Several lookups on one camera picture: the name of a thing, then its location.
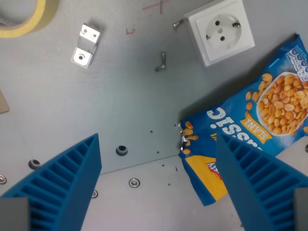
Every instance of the gray metal surface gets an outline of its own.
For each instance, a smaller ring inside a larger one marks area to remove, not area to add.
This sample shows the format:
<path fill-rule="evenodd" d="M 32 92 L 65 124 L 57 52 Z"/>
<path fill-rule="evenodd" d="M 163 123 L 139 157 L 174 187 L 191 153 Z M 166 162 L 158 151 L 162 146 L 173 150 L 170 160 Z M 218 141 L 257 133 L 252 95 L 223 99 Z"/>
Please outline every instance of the gray metal surface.
<path fill-rule="evenodd" d="M 177 155 L 180 118 L 247 84 L 295 32 L 308 44 L 307 1 L 244 0 L 256 46 L 203 70 L 186 27 L 172 25 L 208 2 L 165 0 L 160 14 L 159 0 L 61 0 L 43 30 L 0 39 L 0 88 L 29 159 L 43 164 L 95 132 L 102 173 Z M 83 23 L 102 32 L 87 70 L 70 62 Z M 162 51 L 168 67 L 156 73 Z"/>
<path fill-rule="evenodd" d="M 0 198 L 0 230 L 30 231 L 28 198 Z"/>
<path fill-rule="evenodd" d="M 294 190 L 293 208 L 295 231 L 308 230 L 308 188 Z"/>
<path fill-rule="evenodd" d="M 307 143 L 303 137 L 277 158 L 307 175 Z M 132 177 L 141 181 L 138 188 L 127 184 Z M 244 230 L 229 195 L 202 205 L 178 156 L 101 175 L 95 189 L 99 196 L 90 202 L 82 231 Z"/>

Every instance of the masking tape roll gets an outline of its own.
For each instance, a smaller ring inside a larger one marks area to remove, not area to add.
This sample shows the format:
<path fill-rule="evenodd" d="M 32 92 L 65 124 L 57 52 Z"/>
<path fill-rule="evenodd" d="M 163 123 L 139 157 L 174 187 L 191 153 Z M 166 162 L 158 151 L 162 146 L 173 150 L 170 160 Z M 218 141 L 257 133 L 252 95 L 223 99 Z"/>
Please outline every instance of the masking tape roll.
<path fill-rule="evenodd" d="M 14 38 L 44 28 L 54 17 L 59 0 L 36 0 L 33 14 L 24 23 L 0 27 L 0 38 Z"/>

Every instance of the brand logo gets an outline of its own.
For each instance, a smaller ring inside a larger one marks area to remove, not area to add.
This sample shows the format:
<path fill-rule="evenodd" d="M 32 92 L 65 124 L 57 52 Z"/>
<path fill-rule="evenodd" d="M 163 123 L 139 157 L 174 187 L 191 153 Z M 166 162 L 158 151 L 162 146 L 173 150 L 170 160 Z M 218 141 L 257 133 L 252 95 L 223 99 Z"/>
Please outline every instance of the brand logo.
<path fill-rule="evenodd" d="M 208 166 L 208 169 L 209 169 L 211 172 L 214 172 L 214 173 L 219 177 L 219 179 L 221 179 L 221 175 L 220 175 L 220 173 L 218 172 L 218 169 L 217 169 L 217 167 L 216 167 L 216 163 L 215 163 L 215 162 L 207 163 L 206 165 Z"/>

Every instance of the blue snack bag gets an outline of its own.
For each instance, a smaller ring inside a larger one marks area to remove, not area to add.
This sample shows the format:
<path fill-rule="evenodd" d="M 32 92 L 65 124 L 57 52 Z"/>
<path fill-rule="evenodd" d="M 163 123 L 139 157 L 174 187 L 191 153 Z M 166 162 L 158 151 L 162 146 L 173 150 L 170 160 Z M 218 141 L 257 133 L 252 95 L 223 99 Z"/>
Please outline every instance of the blue snack bag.
<path fill-rule="evenodd" d="M 226 101 L 181 120 L 179 154 L 203 205 L 227 190 L 216 168 L 223 132 L 273 156 L 308 132 L 308 62 L 299 35 L 282 46 L 260 76 Z"/>

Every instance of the power outlet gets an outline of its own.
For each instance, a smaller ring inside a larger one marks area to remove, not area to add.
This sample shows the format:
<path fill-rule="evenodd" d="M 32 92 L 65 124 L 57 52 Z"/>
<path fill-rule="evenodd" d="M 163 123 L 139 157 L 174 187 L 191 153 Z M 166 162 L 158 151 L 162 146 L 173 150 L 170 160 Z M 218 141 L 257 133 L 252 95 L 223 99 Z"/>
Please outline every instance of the power outlet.
<path fill-rule="evenodd" d="M 184 19 L 205 66 L 255 46 L 242 0 L 215 0 Z"/>

